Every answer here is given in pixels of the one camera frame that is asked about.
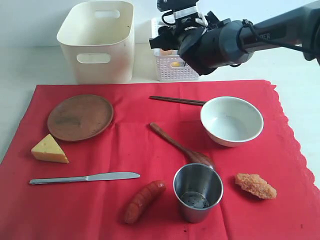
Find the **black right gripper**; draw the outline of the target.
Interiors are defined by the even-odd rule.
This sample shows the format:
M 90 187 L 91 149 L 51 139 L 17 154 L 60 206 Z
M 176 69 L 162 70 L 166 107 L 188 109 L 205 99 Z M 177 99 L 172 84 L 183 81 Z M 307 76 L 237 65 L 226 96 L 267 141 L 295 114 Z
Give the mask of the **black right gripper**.
M 159 28 L 158 36 L 149 39 L 151 49 L 180 50 L 192 46 L 220 22 L 212 11 L 207 14 L 167 11 L 162 14 L 161 20 L 164 26 Z

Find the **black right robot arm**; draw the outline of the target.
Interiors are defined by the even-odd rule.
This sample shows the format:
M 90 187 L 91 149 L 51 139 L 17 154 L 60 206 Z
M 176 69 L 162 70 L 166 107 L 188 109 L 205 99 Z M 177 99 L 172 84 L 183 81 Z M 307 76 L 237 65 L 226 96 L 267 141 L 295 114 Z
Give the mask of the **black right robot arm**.
M 320 59 L 320 2 L 314 1 L 257 24 L 247 19 L 219 20 L 209 11 L 201 16 L 195 0 L 159 0 L 162 16 L 173 16 L 158 35 L 149 39 L 151 49 L 176 50 L 198 75 L 219 67 L 238 67 L 254 52 L 287 48 L 302 52 L 307 61 Z

